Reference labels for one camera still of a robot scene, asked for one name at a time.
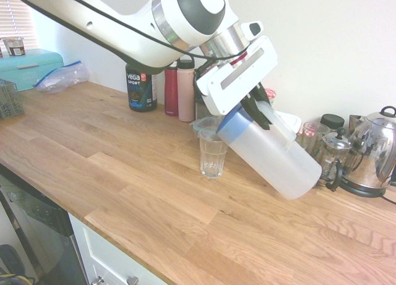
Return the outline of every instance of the plastic bag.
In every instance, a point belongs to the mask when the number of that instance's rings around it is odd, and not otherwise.
[[[88,80],[88,70],[81,61],[58,67],[33,85],[38,91],[56,93],[65,88]]]

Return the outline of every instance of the window blind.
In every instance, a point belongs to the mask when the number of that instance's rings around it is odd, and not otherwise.
[[[0,37],[21,36],[25,49],[39,48],[31,8],[19,0],[0,0]],[[4,42],[1,51],[7,53]]]

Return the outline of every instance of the water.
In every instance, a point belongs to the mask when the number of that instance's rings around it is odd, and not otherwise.
[[[200,171],[208,178],[217,178],[222,175],[226,153],[211,154],[200,152]]]

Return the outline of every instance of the blue pitcher lid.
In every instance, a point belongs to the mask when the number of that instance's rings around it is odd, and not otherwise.
[[[234,142],[253,122],[252,117],[238,103],[218,126],[217,134],[228,145]]]

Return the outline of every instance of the dishwasher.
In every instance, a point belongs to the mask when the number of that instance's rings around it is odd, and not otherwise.
[[[65,210],[0,164],[0,195],[40,285],[87,285]]]

